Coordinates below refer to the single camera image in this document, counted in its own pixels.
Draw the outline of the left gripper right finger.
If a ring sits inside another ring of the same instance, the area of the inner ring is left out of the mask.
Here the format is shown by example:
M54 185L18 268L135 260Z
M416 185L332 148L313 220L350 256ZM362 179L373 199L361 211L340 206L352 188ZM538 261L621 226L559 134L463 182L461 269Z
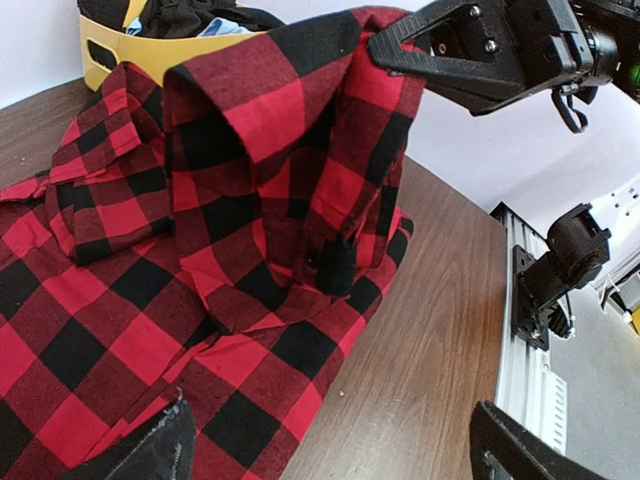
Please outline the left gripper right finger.
M512 479L599 479L560 455L490 401L478 402L469 425L473 479L491 479L499 465Z

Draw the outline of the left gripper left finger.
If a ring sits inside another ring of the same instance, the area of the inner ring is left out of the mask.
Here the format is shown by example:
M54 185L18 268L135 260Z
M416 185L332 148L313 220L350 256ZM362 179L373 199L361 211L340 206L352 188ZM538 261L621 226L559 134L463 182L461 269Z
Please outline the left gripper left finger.
M176 398L63 480L187 480L193 475L196 423L182 389Z

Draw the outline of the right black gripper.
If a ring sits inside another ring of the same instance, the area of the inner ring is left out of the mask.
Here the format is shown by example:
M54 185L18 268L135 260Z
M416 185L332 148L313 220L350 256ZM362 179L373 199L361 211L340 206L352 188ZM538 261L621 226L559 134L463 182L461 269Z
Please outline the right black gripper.
M404 45L426 35L435 56ZM487 115L543 90L587 97L595 54L569 1L433 1L368 42L371 55L399 55L392 71Z

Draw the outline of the red black plaid shirt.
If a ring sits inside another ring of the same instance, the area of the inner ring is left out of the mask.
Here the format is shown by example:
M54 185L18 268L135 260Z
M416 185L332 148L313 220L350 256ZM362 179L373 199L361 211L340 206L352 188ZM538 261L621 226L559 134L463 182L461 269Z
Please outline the red black plaid shirt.
M176 397L197 479L277 479L388 293L424 84L391 7L169 69L125 62L49 169L1 192L1 475L56 479Z

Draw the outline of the yellow plastic bin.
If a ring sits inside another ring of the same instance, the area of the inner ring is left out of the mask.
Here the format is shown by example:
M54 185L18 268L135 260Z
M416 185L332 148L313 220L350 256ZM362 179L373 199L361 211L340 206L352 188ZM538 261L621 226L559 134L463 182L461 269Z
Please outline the yellow plastic bin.
M82 64L86 86L96 91L121 62L131 62L161 85L164 72L195 56L225 49L260 32L182 39L131 36L79 14Z

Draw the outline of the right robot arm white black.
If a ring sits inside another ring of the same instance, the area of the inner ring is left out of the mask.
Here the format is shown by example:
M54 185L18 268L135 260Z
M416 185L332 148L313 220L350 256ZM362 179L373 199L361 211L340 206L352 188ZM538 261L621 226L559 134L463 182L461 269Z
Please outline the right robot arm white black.
M639 246L639 5L434 1L374 34L373 63L481 118L458 152L488 169L465 192L546 233L580 203L610 231L615 271Z

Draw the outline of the light blue garment in bin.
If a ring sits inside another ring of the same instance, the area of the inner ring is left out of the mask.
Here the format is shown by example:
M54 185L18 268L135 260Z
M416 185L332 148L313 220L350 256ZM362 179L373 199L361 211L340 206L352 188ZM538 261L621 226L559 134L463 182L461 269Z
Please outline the light blue garment in bin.
M125 28L124 33L129 36L146 38L181 39L192 37L244 35L260 31L261 29L250 30L246 26L243 26L233 20L214 17L212 20L196 26L179 25L176 22L165 24L157 23L156 31L152 32L152 26L144 24L141 18L137 17Z

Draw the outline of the black garment in bin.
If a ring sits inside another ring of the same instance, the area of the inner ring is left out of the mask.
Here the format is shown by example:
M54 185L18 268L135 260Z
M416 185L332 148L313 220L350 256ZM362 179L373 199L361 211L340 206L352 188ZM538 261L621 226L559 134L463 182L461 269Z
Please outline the black garment in bin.
M156 31L157 23L173 23L196 26L221 17L238 22L250 30L268 31L284 24L273 14L257 8L244 7L234 1L216 0L149 0L140 13L127 22L125 20L130 3L113 0L79 0L80 13L85 17L111 29L124 30L137 17Z

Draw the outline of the front aluminium rail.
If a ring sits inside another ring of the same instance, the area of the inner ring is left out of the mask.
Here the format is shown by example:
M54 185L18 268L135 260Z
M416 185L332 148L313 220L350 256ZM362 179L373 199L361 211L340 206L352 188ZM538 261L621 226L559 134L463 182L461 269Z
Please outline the front aluminium rail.
M551 369L551 352L536 349L516 335L512 320L515 305L516 263L514 248L521 247L534 258L546 251L543 238L506 204L491 216L507 234L506 302L501 358L496 387L496 405L540 438L557 453L567 447L568 387Z

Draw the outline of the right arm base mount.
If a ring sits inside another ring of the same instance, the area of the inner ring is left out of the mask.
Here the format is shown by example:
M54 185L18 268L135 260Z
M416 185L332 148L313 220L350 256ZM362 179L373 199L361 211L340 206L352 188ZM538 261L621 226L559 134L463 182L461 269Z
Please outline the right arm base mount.
M512 260L512 335L534 349L548 352L551 333L569 339L575 331L568 298L572 287L551 251L536 259L515 245Z

